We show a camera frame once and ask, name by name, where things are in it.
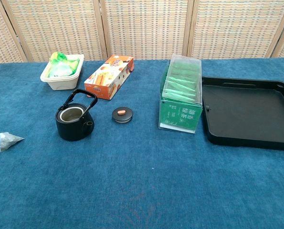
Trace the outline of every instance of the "orange snack box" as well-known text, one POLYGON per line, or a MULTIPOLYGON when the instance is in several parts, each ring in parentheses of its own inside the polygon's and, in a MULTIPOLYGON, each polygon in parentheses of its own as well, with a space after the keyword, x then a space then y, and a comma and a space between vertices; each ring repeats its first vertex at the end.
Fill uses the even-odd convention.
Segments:
POLYGON ((101 99, 112 99, 134 69, 133 57, 112 55, 87 80, 85 89, 101 99))

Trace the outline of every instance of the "blue tablecloth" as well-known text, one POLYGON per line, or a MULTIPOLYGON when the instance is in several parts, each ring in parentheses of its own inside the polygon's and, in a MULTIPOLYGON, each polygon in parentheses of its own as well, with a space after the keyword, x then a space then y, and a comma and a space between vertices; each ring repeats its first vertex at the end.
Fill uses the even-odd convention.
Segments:
MULTIPOLYGON (((84 62, 78 87, 103 62, 84 62)), ((0 153, 0 228, 283 228, 284 151, 211 144, 158 129, 167 61, 135 61, 93 133, 62 140, 55 112, 70 90, 40 81, 46 63, 0 64, 0 132, 25 139, 0 153), (131 122, 112 121, 130 107, 131 122)), ((204 60, 203 76, 284 81, 284 59, 204 60)), ((77 95, 75 101, 89 104, 77 95)))

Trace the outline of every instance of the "pyramid tea bag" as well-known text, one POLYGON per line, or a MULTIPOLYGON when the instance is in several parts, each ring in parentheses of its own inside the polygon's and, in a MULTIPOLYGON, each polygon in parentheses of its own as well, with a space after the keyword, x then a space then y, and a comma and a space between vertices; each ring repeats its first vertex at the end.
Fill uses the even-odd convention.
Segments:
POLYGON ((22 139, 24 138, 12 135, 9 132, 0 133, 0 152, 7 150, 22 139))

